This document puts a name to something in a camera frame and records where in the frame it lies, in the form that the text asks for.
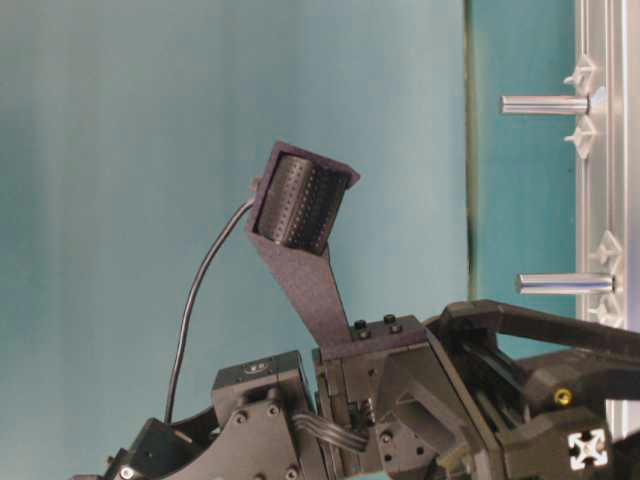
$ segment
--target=black 3d-printed part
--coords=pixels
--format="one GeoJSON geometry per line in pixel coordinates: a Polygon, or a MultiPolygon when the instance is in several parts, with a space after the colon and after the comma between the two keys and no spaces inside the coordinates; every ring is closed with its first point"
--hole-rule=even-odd
{"type": "Polygon", "coordinates": [[[260,212],[258,233],[278,245],[320,255],[348,181],[345,173],[283,155],[260,212]]]}

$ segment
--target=silver cylinder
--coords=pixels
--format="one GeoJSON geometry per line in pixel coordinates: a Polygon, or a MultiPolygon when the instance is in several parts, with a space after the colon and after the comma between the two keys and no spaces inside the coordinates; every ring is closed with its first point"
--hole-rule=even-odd
{"type": "Polygon", "coordinates": [[[524,115],[581,115],[589,111],[589,99],[571,96],[503,96],[500,113],[524,115]]]}
{"type": "Polygon", "coordinates": [[[607,273],[521,273],[516,276],[516,291],[525,295],[609,293],[613,280],[607,273]]]}

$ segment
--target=bolt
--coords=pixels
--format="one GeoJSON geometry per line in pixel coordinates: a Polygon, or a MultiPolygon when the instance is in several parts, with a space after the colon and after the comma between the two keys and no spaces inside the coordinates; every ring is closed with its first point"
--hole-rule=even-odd
{"type": "Polygon", "coordinates": [[[393,435],[391,435],[391,432],[385,431],[382,432],[382,435],[380,435],[380,441],[384,444],[391,443],[391,440],[393,440],[393,435]]]}
{"type": "Polygon", "coordinates": [[[568,407],[573,400],[573,394],[568,388],[559,388],[553,396],[554,402],[560,407],[568,407]]]}
{"type": "Polygon", "coordinates": [[[270,417],[277,417],[279,413],[280,407],[275,403],[272,403],[267,407],[267,415],[269,415],[270,417]]]}
{"type": "Polygon", "coordinates": [[[296,480],[296,478],[298,478],[298,468],[295,465],[291,465],[287,468],[284,478],[287,480],[296,480]]]}
{"type": "Polygon", "coordinates": [[[242,425],[243,423],[246,423],[247,419],[247,413],[244,410],[240,410],[233,416],[233,423],[236,425],[242,425]]]}
{"type": "Polygon", "coordinates": [[[124,478],[124,480],[130,480],[130,479],[132,479],[132,478],[133,478],[134,473],[135,473],[135,472],[133,471],[133,468],[131,468],[131,467],[122,467],[122,468],[120,469],[120,476],[121,476],[122,478],[124,478]]]}

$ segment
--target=white bracket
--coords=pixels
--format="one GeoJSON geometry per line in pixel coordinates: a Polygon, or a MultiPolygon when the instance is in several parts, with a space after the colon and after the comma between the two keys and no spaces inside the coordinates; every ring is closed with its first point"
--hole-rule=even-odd
{"type": "Polygon", "coordinates": [[[573,85],[579,93],[589,92],[591,88],[591,78],[596,66],[587,55],[582,55],[578,59],[573,73],[564,79],[565,85],[573,85]]]}
{"type": "Polygon", "coordinates": [[[591,152],[593,137],[596,135],[596,127],[586,115],[583,116],[572,135],[564,137],[565,142],[572,142],[581,160],[586,160],[591,152]]]}

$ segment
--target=teal backdrop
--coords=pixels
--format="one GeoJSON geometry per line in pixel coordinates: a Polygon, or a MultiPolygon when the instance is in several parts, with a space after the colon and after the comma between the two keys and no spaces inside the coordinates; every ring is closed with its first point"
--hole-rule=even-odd
{"type": "MultiPolygon", "coordinates": [[[[352,321],[467,297],[461,0],[1,10],[2,478],[102,472],[161,416],[192,276],[278,138],[363,175],[331,239],[352,321]]],[[[219,368],[299,349],[311,373],[312,347],[234,233],[194,311],[176,417],[209,404],[219,368]]]]}
{"type": "MultiPolygon", "coordinates": [[[[517,273],[575,272],[572,117],[503,116],[500,95],[573,95],[572,0],[467,0],[468,191],[472,298],[560,315],[574,297],[524,296],[517,273]]],[[[516,356],[552,347],[503,337],[516,356]]]]}

